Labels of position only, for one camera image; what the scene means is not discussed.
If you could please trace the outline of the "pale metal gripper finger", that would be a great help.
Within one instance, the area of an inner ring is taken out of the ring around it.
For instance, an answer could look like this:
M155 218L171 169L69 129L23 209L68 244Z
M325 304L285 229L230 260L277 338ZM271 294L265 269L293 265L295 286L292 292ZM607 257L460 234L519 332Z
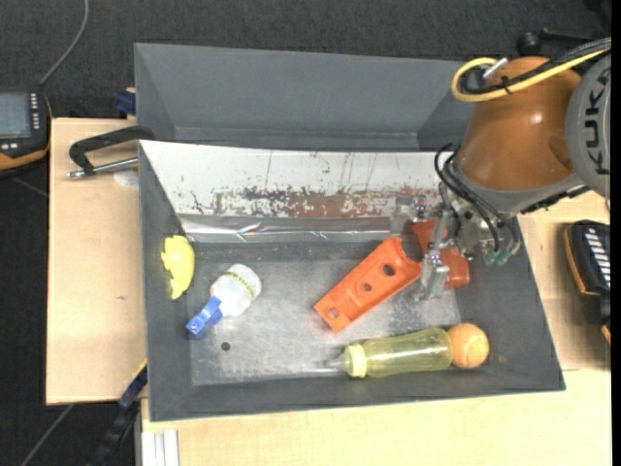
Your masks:
M402 195L395 198L391 219L391 233L399 235L409 230L413 223L424 221L428 209L427 196L423 194Z
M422 262L418 299L425 301L441 297L449 271L439 253L427 254Z

